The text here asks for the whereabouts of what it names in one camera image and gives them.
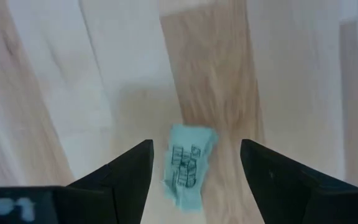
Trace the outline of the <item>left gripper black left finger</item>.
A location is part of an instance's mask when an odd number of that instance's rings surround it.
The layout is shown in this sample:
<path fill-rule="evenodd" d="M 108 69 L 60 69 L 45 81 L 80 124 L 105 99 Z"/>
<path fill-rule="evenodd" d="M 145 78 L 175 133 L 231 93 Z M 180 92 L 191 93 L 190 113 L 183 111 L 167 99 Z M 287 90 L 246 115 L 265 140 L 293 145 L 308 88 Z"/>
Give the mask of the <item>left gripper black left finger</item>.
<path fill-rule="evenodd" d="M 114 224 L 140 224 L 153 163 L 153 140 L 146 139 L 70 186 L 106 192 L 113 202 Z"/>

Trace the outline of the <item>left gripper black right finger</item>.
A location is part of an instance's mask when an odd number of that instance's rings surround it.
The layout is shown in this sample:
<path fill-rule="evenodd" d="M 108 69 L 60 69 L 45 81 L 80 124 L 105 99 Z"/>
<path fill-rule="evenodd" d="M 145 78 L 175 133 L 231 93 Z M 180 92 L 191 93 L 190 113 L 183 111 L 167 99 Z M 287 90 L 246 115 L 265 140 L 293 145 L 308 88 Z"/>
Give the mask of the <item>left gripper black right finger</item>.
<path fill-rule="evenodd" d="M 358 187 L 250 139 L 241 161 L 265 224 L 358 224 Z"/>

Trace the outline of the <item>green stevia sweetener packet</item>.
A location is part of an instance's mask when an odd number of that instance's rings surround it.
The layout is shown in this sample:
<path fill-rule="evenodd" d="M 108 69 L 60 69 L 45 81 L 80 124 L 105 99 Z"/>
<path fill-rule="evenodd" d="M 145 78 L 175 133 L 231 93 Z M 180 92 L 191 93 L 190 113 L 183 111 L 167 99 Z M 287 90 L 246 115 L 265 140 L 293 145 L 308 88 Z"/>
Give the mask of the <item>green stevia sweetener packet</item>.
<path fill-rule="evenodd" d="M 174 124 L 170 129 L 162 184 L 167 197 L 184 212 L 203 209 L 201 188 L 218 138 L 214 129 L 202 126 Z"/>

